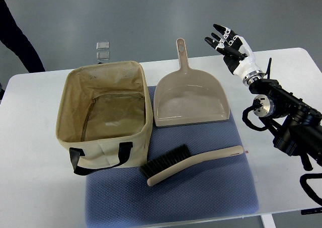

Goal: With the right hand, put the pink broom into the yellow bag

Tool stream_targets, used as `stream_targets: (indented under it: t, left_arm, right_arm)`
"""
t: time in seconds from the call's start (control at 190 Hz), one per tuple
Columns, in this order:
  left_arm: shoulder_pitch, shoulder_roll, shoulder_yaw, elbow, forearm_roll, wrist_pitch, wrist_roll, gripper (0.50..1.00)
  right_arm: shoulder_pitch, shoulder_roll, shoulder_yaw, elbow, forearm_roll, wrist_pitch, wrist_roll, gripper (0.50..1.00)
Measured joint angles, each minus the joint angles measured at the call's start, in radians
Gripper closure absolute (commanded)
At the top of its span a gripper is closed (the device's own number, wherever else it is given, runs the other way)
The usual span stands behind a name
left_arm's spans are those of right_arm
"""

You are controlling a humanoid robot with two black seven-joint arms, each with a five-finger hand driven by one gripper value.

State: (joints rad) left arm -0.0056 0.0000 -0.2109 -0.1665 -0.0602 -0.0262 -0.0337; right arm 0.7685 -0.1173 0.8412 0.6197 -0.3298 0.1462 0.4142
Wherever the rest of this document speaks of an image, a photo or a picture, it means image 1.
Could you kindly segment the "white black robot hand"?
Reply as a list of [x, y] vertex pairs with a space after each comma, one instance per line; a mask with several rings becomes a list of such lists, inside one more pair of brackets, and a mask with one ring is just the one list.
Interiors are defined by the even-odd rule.
[[244, 37], [219, 24], [213, 27], [220, 35], [212, 33], [212, 37], [205, 37], [205, 41], [223, 55], [228, 70], [240, 77], [246, 86], [262, 79], [264, 72], [257, 66], [255, 55]]

